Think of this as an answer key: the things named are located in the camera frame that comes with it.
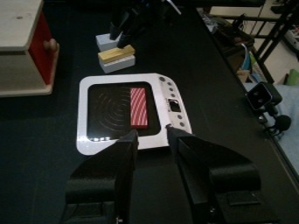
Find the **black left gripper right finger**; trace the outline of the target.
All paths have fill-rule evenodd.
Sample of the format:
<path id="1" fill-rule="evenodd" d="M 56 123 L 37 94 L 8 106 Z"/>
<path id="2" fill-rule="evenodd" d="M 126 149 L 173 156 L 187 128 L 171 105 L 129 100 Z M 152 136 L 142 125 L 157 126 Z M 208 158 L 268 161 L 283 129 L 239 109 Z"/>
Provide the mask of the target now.
<path id="1" fill-rule="evenodd" d="M 165 129 L 193 224 L 277 224 L 253 162 L 184 130 Z"/>

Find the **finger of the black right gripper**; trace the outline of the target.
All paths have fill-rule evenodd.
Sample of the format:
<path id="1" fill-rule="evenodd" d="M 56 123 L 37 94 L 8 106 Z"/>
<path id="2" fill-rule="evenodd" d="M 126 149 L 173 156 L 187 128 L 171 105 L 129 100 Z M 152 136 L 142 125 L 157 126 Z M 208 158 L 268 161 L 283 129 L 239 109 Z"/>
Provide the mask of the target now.
<path id="1" fill-rule="evenodd" d="M 129 13 L 125 9 L 117 8 L 112 12 L 112 18 L 109 23 L 109 39 L 116 40 L 124 26 L 126 25 L 126 20 L 129 18 Z"/>
<path id="2" fill-rule="evenodd" d="M 124 48 L 130 44 L 132 39 L 149 26 L 148 16 L 144 13 L 134 14 L 125 12 L 118 19 L 117 28 L 120 29 L 120 39 L 116 47 Z"/>

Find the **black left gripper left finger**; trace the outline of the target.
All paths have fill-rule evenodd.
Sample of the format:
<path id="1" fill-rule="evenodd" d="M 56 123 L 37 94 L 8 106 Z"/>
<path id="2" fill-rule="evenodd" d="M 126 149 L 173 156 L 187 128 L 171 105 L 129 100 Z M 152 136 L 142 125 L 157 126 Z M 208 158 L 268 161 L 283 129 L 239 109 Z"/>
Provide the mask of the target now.
<path id="1" fill-rule="evenodd" d="M 60 224 L 128 224 L 137 132 L 130 130 L 69 175 Z"/>

